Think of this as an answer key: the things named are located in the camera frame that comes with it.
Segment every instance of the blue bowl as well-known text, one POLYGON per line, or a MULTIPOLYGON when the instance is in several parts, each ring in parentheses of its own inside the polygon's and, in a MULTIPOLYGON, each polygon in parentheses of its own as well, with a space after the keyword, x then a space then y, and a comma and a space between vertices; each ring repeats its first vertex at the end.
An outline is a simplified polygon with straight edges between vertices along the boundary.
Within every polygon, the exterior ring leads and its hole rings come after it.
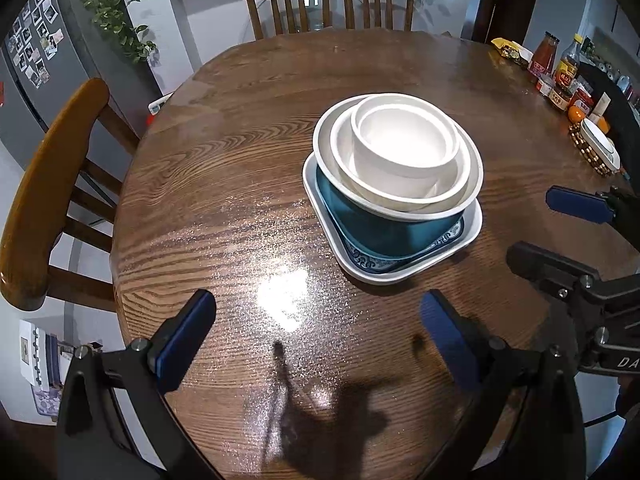
POLYGON ((366 212, 316 171, 316 184, 353 263, 367 272, 390 272, 457 240, 462 213, 427 222, 397 222, 366 212))

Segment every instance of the refrigerator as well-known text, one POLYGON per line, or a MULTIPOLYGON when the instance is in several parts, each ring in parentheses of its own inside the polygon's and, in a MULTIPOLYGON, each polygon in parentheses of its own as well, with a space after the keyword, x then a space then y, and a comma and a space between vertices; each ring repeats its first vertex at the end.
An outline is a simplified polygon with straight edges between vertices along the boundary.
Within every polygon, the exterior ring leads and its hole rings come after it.
MULTIPOLYGON (((161 97, 145 62, 134 64, 91 21, 82 0, 29 0, 2 42, 0 56, 0 140, 22 168, 27 168, 66 101, 89 78, 109 86, 111 107, 142 138, 148 104, 161 97)), ((130 155, 96 122, 90 138, 89 160, 122 180, 130 155)), ((78 186, 106 200, 117 197, 87 176, 78 186)), ((91 221, 91 215, 72 209, 91 221)))

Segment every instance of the wooden table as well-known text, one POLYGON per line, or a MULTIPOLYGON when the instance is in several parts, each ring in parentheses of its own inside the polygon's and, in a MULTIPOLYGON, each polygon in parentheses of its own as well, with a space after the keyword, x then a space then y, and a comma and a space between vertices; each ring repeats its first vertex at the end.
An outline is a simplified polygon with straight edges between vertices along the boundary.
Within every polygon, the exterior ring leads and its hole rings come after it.
POLYGON ((548 304, 510 274, 510 244, 604 278, 632 271, 634 252, 612 229, 546 208, 552 184, 607 187, 567 126, 484 44, 331 30, 236 46, 177 90, 127 175, 111 255, 124 337, 151 336, 195 289, 213 292, 218 319, 168 400, 227 479, 412 479, 468 401, 420 325, 426 290, 524 348, 548 304), (471 135, 484 225, 463 254, 379 288, 340 270, 301 173, 329 106, 384 91, 433 102, 471 135))

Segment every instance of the blue gripper pad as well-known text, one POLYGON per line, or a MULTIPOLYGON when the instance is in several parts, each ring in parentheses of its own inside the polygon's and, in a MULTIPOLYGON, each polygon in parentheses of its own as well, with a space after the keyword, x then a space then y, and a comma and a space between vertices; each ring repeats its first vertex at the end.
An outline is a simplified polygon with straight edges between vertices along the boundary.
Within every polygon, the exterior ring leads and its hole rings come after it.
POLYGON ((613 211, 604 198, 575 189, 552 186, 546 192, 545 201, 553 211, 594 224, 608 224, 613 220, 613 211))
POLYGON ((480 365, 460 330, 460 320, 463 318, 439 291, 430 290, 422 297, 420 320, 431 335, 457 386, 466 392, 478 391, 481 386, 480 365))
POLYGON ((178 389, 215 320, 213 294, 198 290, 177 316, 158 329, 148 361, 161 394, 178 389))

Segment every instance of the white tray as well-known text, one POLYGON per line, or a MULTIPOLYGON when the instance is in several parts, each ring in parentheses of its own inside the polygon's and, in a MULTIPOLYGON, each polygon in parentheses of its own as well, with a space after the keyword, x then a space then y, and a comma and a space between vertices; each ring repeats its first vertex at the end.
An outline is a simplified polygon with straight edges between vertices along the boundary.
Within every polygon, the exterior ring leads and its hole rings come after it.
POLYGON ((311 205, 318 216, 322 230, 329 240, 331 250, 334 252, 335 259, 338 260, 340 266, 348 272, 354 278, 357 278, 361 282, 370 283, 371 285, 391 285, 392 283, 398 283, 407 279, 409 276, 413 276, 424 269, 433 267, 435 264, 449 258, 452 254, 455 254, 460 249, 468 246, 474 241, 480 234, 482 228, 482 210, 478 200, 474 200, 469 207, 465 209, 462 218, 465 220, 465 231, 462 236, 451 244, 443 247, 423 259, 417 260, 410 266, 404 269, 394 270, 393 272, 386 272, 383 274, 369 274, 364 272, 355 266, 347 254, 347 251, 340 240, 340 235, 336 231, 334 224, 329 216, 329 212, 326 210, 322 197, 318 192, 318 186, 316 185, 316 170, 318 169, 318 163, 316 162, 316 156, 312 153, 305 161, 305 165, 302 168, 302 181, 305 185, 306 194, 309 196, 311 205))

